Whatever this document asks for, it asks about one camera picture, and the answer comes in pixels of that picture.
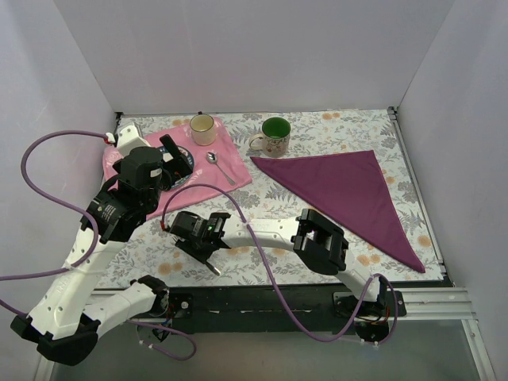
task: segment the spoon handle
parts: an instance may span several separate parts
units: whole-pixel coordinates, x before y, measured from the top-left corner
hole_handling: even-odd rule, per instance
[[[233,179],[231,179],[221,168],[221,166],[217,163],[215,163],[215,165],[218,166],[218,168],[221,170],[222,174],[225,176],[225,178],[228,180],[228,183],[230,183],[231,185],[235,185],[235,181]]]

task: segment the white wall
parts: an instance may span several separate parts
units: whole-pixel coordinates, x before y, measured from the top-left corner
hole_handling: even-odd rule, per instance
[[[400,107],[447,269],[508,379],[508,2],[456,0]]]
[[[55,0],[130,114],[400,104],[453,0]]]
[[[0,274],[58,268],[79,215],[36,196],[19,163],[36,138],[60,129],[110,131],[114,114],[51,0],[0,0]],[[34,152],[29,173],[45,190],[87,206],[100,181],[99,139],[64,137]],[[0,283],[0,298],[28,311],[51,279]],[[35,345],[9,328],[0,308],[0,376],[32,379]]]

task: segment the mug handle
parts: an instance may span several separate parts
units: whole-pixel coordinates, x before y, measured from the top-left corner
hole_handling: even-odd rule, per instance
[[[254,150],[254,151],[259,151],[261,149],[263,149],[263,145],[262,144],[252,144],[254,143],[256,140],[263,140],[264,139],[264,135],[262,133],[257,133],[256,135],[252,135],[251,138],[248,140],[248,146],[250,147],[250,149]]]

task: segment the gray floor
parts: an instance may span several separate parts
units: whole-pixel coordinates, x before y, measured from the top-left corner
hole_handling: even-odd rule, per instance
[[[403,321],[379,350],[348,342],[322,344],[302,333],[194,335],[198,353],[177,362],[142,347],[136,328],[106,334],[76,367],[55,366],[51,380],[478,380],[460,321]],[[164,346],[185,353],[190,345],[169,337]]]

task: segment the cup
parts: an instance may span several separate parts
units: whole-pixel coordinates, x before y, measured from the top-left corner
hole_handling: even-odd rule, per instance
[[[210,145],[217,137],[215,121],[210,115],[198,113],[190,120],[190,133],[197,145]]]
[[[248,146],[253,150],[263,150],[266,156],[277,158],[286,153],[290,132],[289,121],[281,117],[271,117],[264,121],[261,133],[249,139]]]

